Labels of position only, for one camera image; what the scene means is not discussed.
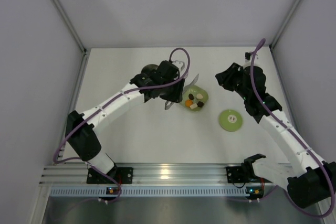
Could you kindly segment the silver metal tongs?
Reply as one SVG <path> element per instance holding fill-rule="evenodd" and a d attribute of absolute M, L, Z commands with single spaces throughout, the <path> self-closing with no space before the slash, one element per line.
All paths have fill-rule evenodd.
<path fill-rule="evenodd" d="M 176 61 L 173 61 L 173 64 L 178 67 L 179 71 L 182 71 L 185 68 L 185 62 L 183 62 L 183 61 L 176 60 Z M 192 82 L 190 82 L 189 84 L 185 85 L 184 88 L 183 88 L 183 90 L 182 90 L 182 94 L 184 94 L 187 91 L 188 88 L 190 88 L 191 86 L 193 86 L 198 81 L 198 78 L 199 78 L 199 74 L 197 74 L 195 76 L 195 78 L 193 79 Z M 169 110 L 171 108 L 171 106 L 173 106 L 174 104 L 175 104 L 174 102 L 166 101 L 164 109 L 165 110 Z"/>

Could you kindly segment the orange round food piece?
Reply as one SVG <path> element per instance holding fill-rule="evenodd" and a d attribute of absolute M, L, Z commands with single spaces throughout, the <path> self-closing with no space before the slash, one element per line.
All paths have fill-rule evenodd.
<path fill-rule="evenodd" d="M 185 106 L 186 106 L 186 107 L 190 107 L 192 104 L 193 104 L 193 101 L 192 101 L 192 100 L 186 100 L 186 101 L 185 101 Z"/>

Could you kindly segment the dark brown food cube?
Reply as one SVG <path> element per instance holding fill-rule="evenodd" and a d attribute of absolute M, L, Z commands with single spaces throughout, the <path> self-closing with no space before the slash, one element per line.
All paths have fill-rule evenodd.
<path fill-rule="evenodd" d="M 201 101 L 199 101 L 199 102 L 197 103 L 197 106 L 200 107 L 200 108 L 202 108 L 202 107 L 204 106 L 204 103 L 201 102 Z"/>

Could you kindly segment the beige food cube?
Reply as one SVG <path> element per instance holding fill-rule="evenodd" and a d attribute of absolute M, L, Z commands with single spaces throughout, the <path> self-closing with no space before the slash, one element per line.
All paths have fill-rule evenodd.
<path fill-rule="evenodd" d="M 198 107 L 198 105 L 196 104 L 196 103 L 194 103 L 194 104 L 192 104 L 191 106 L 190 106 L 190 109 L 195 109 L 195 108 L 197 108 Z"/>

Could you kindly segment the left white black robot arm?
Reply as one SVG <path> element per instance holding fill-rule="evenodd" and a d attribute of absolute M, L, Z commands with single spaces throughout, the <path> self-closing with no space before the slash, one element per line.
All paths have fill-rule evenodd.
<path fill-rule="evenodd" d="M 171 60 L 164 60 L 159 65 L 149 64 L 104 102 L 81 113 L 72 111 L 67 118 L 67 143 L 83 162 L 113 176 L 117 166 L 103 150 L 99 134 L 131 108 L 151 99 L 181 102 L 185 83 L 180 76 L 183 69 L 183 63 Z"/>

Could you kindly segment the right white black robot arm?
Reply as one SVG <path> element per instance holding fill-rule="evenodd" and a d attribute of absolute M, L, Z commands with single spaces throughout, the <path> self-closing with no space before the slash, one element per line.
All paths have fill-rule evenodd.
<path fill-rule="evenodd" d="M 291 165 L 287 168 L 256 154 L 242 163 L 246 178 L 274 183 L 299 208 L 327 198 L 335 203 L 335 162 L 326 162 L 298 134 L 279 102 L 267 93 L 262 68 L 233 63 L 215 78 L 222 88 L 241 96 L 247 113 L 270 135 Z"/>

